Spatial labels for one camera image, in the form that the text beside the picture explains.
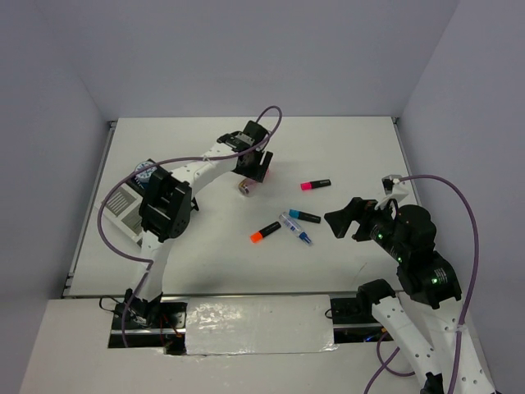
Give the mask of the pink capped crayon tube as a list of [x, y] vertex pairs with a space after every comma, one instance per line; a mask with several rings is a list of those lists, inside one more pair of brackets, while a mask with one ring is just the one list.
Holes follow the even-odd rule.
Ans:
[[238, 191], [243, 196], [251, 196], [253, 192], [266, 180], [269, 169], [266, 170], [264, 178], [262, 181], [255, 181], [251, 178], [245, 177], [237, 186]]

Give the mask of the blue slime jar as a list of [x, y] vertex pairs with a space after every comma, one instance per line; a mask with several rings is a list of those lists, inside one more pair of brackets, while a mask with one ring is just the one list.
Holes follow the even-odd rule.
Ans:
[[151, 168], [148, 168], [140, 173], [138, 173], [136, 176], [135, 176], [135, 181], [144, 186], [144, 185], [147, 185], [149, 183], [149, 180], [152, 176], [152, 174], [157, 170], [156, 167], [151, 167]]
[[152, 162], [152, 161], [150, 161], [150, 160], [148, 160], [148, 161], [143, 161], [143, 162], [139, 163], [139, 164], [136, 166], [135, 171], [136, 171], [136, 172], [137, 172], [137, 171], [142, 172], [142, 171], [144, 171], [144, 170], [146, 170], [146, 169], [148, 169], [148, 168], [151, 168], [151, 167], [155, 167], [155, 166], [154, 166], [154, 162]]

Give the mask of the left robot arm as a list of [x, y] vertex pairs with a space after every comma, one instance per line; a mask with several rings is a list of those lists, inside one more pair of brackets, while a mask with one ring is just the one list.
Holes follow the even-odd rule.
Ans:
[[161, 166], [153, 172], [139, 207], [143, 230], [140, 257], [147, 260], [145, 278], [125, 295], [129, 313], [141, 327], [152, 327], [160, 319], [168, 257], [175, 238], [189, 225], [196, 194], [228, 172], [263, 181], [272, 153], [259, 144], [268, 142], [269, 135], [260, 124], [248, 121], [242, 131], [219, 137], [202, 158], [171, 172]]

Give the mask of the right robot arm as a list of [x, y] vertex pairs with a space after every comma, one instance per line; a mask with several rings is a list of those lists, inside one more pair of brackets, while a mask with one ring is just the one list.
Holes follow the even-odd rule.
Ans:
[[386, 329], [412, 367], [420, 391], [494, 393], [462, 318], [466, 301], [456, 273], [435, 249], [436, 226], [430, 213], [418, 205], [398, 206], [395, 199], [379, 203], [354, 197], [324, 218], [338, 239], [356, 222], [353, 239], [376, 242], [398, 264], [399, 283], [429, 334], [418, 329], [384, 279], [358, 288], [357, 312]]

